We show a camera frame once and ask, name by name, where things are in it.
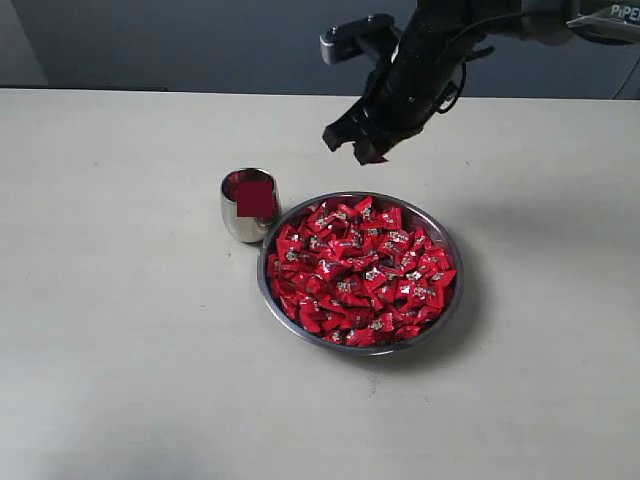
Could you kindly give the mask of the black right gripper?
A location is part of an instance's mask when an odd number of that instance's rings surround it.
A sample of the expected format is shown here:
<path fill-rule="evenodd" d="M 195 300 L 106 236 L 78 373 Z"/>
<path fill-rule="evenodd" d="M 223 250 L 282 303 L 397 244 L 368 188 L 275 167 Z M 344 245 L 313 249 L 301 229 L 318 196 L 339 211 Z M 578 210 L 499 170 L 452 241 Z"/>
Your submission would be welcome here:
<path fill-rule="evenodd" d="M 478 21 L 476 9 L 416 10 L 361 100 L 324 128 L 329 150 L 351 142 L 358 163 L 374 165 L 375 156 L 385 157 L 434 114 L 450 110 L 480 42 Z"/>

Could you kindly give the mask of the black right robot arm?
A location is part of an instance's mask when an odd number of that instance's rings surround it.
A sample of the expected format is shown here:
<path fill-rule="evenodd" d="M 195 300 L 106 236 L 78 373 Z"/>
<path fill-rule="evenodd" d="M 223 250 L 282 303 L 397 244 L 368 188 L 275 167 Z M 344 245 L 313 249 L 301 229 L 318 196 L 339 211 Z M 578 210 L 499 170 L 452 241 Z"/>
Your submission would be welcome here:
<path fill-rule="evenodd" d="M 488 36 L 563 45 L 574 37 L 626 46 L 639 41 L 636 1 L 419 1 L 407 26 L 371 14 L 328 29 L 320 50 L 328 65 L 362 55 L 374 62 L 362 96 L 322 139 L 335 151 L 349 143 L 362 165 L 385 162 L 400 142 L 422 132 L 436 114 L 458 101 L 469 63 L 493 47 Z"/>

